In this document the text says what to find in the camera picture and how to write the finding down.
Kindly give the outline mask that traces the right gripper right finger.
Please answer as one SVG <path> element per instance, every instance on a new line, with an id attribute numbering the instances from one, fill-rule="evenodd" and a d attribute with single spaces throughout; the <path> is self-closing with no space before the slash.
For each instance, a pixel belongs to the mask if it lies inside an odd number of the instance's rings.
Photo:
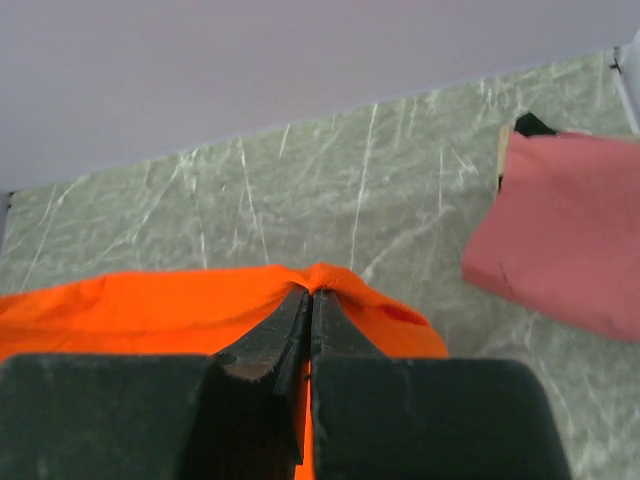
<path id="1" fill-rule="evenodd" d="M 363 366 L 387 358 L 347 316 L 336 292 L 321 290 L 313 300 L 313 380 L 354 376 Z"/>

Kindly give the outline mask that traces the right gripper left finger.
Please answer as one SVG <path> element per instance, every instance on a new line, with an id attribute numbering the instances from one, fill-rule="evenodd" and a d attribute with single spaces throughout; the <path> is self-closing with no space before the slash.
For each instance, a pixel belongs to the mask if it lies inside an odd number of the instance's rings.
<path id="1" fill-rule="evenodd" d="M 276 309 L 215 355 L 225 386 L 227 418 L 242 440 L 261 438 L 304 458 L 310 353 L 310 294 L 289 291 Z"/>

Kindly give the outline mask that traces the orange polo shirt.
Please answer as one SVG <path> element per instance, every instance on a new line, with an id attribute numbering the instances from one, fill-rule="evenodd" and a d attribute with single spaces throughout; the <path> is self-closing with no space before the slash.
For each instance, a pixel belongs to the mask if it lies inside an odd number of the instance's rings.
<path id="1" fill-rule="evenodd" d="M 293 289 L 310 294 L 304 458 L 227 418 L 215 355 Z M 313 380 L 313 298 L 337 293 L 386 359 Z M 427 437 L 355 396 L 366 373 L 406 380 L 443 340 L 415 310 L 329 264 L 124 272 L 1 300 L 1 475 L 5 479 L 436 479 Z"/>

